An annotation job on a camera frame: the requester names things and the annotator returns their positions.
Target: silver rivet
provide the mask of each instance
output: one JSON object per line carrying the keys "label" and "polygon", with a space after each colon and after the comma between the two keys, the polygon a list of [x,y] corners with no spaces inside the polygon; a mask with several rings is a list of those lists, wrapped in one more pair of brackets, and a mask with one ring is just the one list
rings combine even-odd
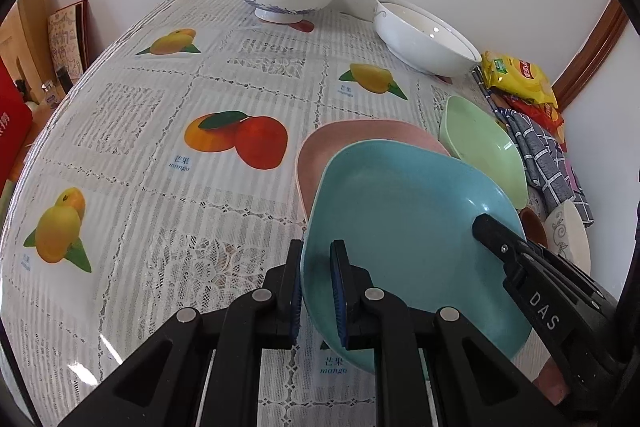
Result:
{"label": "silver rivet", "polygon": [[267,288],[258,288],[251,296],[254,298],[254,301],[265,302],[271,299],[271,291]]}
{"label": "silver rivet", "polygon": [[178,322],[191,322],[196,318],[196,310],[193,308],[182,308],[175,314],[175,318],[178,319]]}
{"label": "silver rivet", "polygon": [[385,293],[380,288],[367,288],[364,290],[364,296],[370,301],[379,301]]}
{"label": "silver rivet", "polygon": [[447,322],[455,322],[460,318],[460,312],[455,308],[443,308],[440,310],[440,317]]}

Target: yellow chip bag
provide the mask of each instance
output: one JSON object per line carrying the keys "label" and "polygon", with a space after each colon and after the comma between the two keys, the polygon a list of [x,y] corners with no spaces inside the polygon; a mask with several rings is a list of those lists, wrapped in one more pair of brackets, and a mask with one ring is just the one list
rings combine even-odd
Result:
{"label": "yellow chip bag", "polygon": [[482,73],[484,73],[484,85],[488,88],[497,87],[527,102],[540,105],[550,103],[558,108],[558,102],[548,78],[535,64],[509,55],[484,52]]}

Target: checkered cloth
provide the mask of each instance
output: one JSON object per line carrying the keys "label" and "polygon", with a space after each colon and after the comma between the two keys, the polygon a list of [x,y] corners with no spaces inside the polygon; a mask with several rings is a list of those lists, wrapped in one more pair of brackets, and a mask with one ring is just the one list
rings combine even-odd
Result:
{"label": "checkered cloth", "polygon": [[558,141],[528,116],[513,109],[497,107],[484,86],[481,73],[472,72],[495,117],[504,124],[524,163],[527,184],[541,190],[549,213],[564,200],[573,200],[585,227],[593,224],[593,215],[575,172],[575,185],[569,174]]}

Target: pink plate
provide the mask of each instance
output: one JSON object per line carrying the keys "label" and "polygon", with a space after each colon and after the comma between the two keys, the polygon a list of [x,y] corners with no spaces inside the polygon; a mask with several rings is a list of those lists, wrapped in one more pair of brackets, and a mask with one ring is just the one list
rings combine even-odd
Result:
{"label": "pink plate", "polygon": [[408,143],[449,156],[427,131],[398,120],[342,120],[320,126],[306,137],[296,161],[298,193],[306,219],[311,214],[324,168],[335,153],[352,143],[375,139]]}

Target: blue plate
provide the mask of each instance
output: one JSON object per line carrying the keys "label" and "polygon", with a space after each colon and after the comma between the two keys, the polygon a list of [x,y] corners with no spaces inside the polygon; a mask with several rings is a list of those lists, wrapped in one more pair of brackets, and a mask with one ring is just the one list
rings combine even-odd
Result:
{"label": "blue plate", "polygon": [[372,350],[347,351],[338,339],[329,245],[343,239],[351,264],[369,270],[375,286],[414,308],[454,306],[513,358],[531,327],[502,288],[502,263],[471,234],[484,213],[524,238],[505,193],[460,160],[391,140],[338,152],[322,175],[302,253],[306,309],[326,343],[374,372]]}

